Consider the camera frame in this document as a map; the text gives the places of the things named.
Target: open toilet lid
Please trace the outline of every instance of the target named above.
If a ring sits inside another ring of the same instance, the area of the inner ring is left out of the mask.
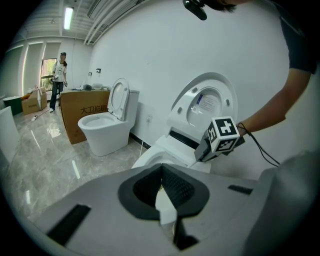
[[[238,101],[230,81],[215,72],[203,73],[181,91],[167,119],[166,134],[171,131],[199,143],[212,118],[237,120]]]
[[[119,78],[112,86],[109,96],[108,111],[121,121],[125,119],[129,92],[130,90],[127,80]]]

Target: person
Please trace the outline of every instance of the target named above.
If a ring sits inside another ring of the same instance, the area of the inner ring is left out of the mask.
[[[50,110],[52,113],[56,108],[56,100],[57,100],[57,89],[59,89],[59,93],[64,90],[64,84],[67,84],[67,63],[66,63],[65,52],[60,53],[60,61],[57,61],[53,67],[53,85],[52,85],[52,95],[50,100]]]
[[[234,12],[237,5],[251,0],[204,0],[208,7],[222,12]],[[306,89],[317,67],[318,31],[312,19],[316,17],[308,4],[300,1],[271,1],[280,14],[280,24],[289,50],[289,72],[283,88],[252,116],[238,123],[241,136],[276,125],[286,119],[286,113]]]

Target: white toilet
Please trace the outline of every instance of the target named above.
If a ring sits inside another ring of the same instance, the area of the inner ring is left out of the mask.
[[[78,121],[92,153],[106,156],[128,144],[130,129],[135,125],[139,91],[130,90],[120,78],[112,86],[108,112],[84,116]]]
[[[214,72],[199,75],[174,101],[164,135],[135,162],[133,168],[167,163],[209,173],[211,163],[196,162],[194,151],[211,118],[231,116],[237,120],[237,113],[237,96],[229,80]]]

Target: marble floor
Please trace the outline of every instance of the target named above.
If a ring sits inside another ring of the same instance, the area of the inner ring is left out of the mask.
[[[60,109],[53,113],[48,109],[14,116],[20,145],[12,163],[0,174],[8,202],[31,221],[84,183],[131,168],[141,150],[141,145],[129,138],[126,147],[95,156],[87,141],[72,145]]]

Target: label sticker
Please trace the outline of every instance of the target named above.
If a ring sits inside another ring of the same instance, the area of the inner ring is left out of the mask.
[[[216,104],[217,102],[209,97],[209,96],[206,96],[206,95],[202,95],[201,94],[201,98],[199,97],[198,99],[198,105],[200,108],[206,110],[206,111],[209,111],[209,112],[214,112],[216,110]]]
[[[199,105],[199,103],[200,103],[200,101],[201,101],[201,99],[202,99],[202,96],[203,96],[203,95],[200,94],[200,96],[199,96],[199,98],[198,98],[198,100],[197,100],[197,102],[196,102],[197,105]]]
[[[197,108],[196,106],[194,106],[194,107],[191,108],[191,111],[192,111],[193,113],[195,113],[195,114],[199,114],[200,109]]]

